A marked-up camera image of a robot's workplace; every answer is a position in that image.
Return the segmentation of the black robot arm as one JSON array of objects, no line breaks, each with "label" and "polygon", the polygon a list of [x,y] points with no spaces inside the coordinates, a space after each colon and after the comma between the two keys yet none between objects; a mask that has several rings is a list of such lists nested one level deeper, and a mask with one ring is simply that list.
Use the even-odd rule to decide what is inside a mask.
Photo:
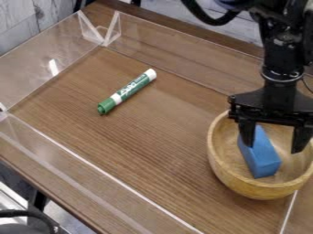
[{"label": "black robot arm", "polygon": [[313,98],[298,89],[313,64],[313,0],[215,0],[230,11],[247,11],[258,22],[263,43],[263,86],[228,97],[228,118],[247,146],[259,122],[293,128],[291,152],[313,138]]}]

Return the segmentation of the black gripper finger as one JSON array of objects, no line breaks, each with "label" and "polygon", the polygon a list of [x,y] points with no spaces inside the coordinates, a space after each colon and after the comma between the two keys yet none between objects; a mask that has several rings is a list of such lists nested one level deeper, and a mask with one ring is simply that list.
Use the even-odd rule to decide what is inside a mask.
[{"label": "black gripper finger", "polygon": [[254,144],[254,138],[255,138],[255,121],[246,120],[246,119],[240,120],[238,122],[238,130],[239,130],[243,144],[247,147],[251,147]]},{"label": "black gripper finger", "polygon": [[313,137],[313,129],[303,126],[297,126],[293,129],[291,135],[291,153],[297,154],[303,151]]}]

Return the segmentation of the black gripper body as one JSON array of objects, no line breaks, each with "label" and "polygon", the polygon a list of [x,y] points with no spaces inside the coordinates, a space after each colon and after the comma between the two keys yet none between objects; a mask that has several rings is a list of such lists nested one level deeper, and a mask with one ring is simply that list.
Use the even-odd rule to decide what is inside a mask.
[{"label": "black gripper body", "polygon": [[294,127],[313,128],[313,98],[297,90],[303,69],[291,71],[262,67],[263,86],[228,97],[228,117]]}]

